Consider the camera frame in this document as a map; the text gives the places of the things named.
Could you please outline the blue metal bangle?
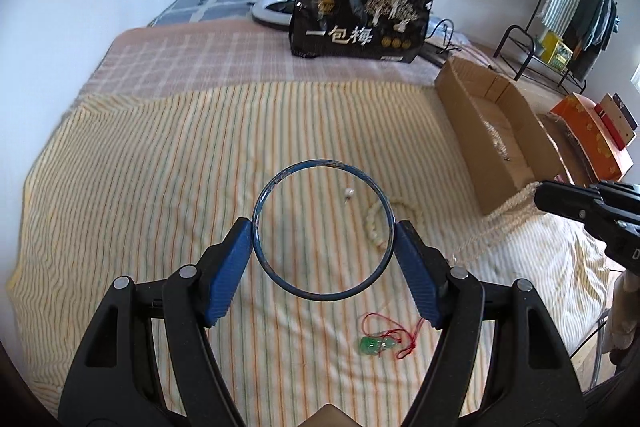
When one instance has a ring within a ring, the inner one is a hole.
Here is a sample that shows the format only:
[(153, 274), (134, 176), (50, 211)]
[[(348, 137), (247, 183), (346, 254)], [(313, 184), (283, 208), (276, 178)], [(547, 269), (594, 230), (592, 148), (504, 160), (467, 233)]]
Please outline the blue metal bangle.
[[(344, 190), (355, 195), (344, 202)], [(354, 297), (390, 264), (395, 213), (375, 179), (332, 159), (296, 162), (278, 172), (252, 212), (254, 251), (284, 291), (312, 301)]]

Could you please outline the brown cardboard box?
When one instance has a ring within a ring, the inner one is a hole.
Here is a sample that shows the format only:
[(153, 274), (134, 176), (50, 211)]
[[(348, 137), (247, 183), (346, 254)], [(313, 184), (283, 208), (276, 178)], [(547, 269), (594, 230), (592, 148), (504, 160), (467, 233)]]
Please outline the brown cardboard box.
[(482, 213), (489, 215), (534, 182), (573, 181), (558, 147), (514, 82), (451, 57), (435, 88)]

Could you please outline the orange patterned box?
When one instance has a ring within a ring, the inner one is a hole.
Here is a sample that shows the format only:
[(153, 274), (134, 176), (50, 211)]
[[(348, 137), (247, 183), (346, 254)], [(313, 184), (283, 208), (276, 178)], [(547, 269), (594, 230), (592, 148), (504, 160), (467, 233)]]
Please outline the orange patterned box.
[(620, 150), (597, 113), (599, 104), (578, 93), (567, 95), (550, 109), (577, 140), (598, 180), (620, 182), (634, 162), (628, 150)]

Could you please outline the black metal rack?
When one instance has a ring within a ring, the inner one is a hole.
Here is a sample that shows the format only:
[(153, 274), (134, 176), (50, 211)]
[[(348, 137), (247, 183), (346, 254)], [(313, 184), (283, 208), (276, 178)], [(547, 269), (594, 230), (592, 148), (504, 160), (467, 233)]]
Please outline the black metal rack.
[(515, 81), (583, 94), (618, 28), (615, 0), (538, 0), (525, 25), (506, 28), (492, 56), (503, 60)]

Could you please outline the yellow striped towel blanket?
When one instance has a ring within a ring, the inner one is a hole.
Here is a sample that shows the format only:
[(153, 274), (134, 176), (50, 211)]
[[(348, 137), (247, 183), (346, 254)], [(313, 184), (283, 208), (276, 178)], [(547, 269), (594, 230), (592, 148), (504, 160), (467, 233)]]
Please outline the yellow striped towel blanket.
[[(167, 277), (249, 215), (284, 167), (332, 158), (370, 174), (396, 215), (481, 280), (534, 283), (568, 349), (605, 306), (603, 247), (522, 193), (477, 207), (436, 91), (400, 83), (264, 83), (141, 100), (89, 95), (66, 115), (24, 188), (20, 257), (8, 291), (36, 397), (55, 411), (74, 353), (112, 280)], [(397, 265), (364, 293), (310, 303), (251, 263), (209, 333), (252, 426), (294, 426), (334, 404), (366, 426), (396, 426), (438, 335), (424, 327), (404, 359), (366, 357), (373, 312), (418, 314)]]

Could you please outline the small pearl earring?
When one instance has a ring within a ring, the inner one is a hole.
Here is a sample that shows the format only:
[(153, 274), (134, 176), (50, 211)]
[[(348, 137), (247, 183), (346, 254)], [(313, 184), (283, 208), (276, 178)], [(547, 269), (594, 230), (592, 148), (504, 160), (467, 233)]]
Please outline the small pearl earring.
[(344, 202), (349, 202), (355, 195), (355, 189), (353, 187), (346, 187), (344, 190)]

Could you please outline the black snack bag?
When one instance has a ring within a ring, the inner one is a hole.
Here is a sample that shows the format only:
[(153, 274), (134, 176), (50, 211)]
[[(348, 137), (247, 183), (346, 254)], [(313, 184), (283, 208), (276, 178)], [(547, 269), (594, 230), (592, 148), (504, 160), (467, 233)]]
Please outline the black snack bag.
[(410, 63), (425, 41), (433, 0), (294, 0), (294, 55)]

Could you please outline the pink plaid blanket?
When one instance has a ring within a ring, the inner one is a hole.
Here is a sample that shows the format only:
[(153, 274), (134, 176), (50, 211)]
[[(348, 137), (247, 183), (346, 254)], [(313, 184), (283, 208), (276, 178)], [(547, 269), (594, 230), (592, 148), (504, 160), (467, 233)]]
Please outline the pink plaid blanket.
[(416, 58), (393, 63), (359, 58), (303, 58), (288, 34), (250, 20), (213, 20), (127, 30), (112, 43), (79, 91), (87, 95), (163, 98), (239, 83), (342, 82), (429, 84), (438, 69)]

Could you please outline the white black device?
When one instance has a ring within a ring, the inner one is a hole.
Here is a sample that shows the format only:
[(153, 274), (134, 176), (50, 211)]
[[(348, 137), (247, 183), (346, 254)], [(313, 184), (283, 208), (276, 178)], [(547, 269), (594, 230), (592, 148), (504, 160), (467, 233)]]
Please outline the white black device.
[(288, 28), (293, 10), (294, 0), (258, 0), (250, 12), (257, 23)]

